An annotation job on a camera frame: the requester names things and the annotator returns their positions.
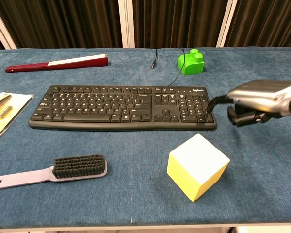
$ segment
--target green lego brick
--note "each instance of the green lego brick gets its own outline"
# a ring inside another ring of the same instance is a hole
[[[204,69],[204,56],[198,51],[198,49],[191,49],[189,54],[185,54],[185,64],[183,66],[183,55],[178,59],[178,68],[182,69],[184,75],[187,74],[200,74]]]

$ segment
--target white and yellow cube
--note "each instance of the white and yellow cube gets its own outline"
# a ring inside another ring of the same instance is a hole
[[[167,174],[194,202],[220,179],[229,161],[197,134],[169,153]]]

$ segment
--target brush handle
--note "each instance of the brush handle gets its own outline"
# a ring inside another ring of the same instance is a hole
[[[50,180],[51,175],[52,171],[51,167],[49,167],[43,170],[27,171],[0,176],[0,189],[33,183],[41,183]]]

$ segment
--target metal robot arm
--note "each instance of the metal robot arm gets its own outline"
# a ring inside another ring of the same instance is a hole
[[[228,119],[236,126],[265,123],[271,118],[291,116],[291,82],[254,80],[213,98],[207,107],[211,113],[218,104],[234,103],[227,108]]]

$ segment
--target black keyboard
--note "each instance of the black keyboard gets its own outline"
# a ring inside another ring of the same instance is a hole
[[[29,125],[39,129],[215,130],[204,87],[51,86]]]

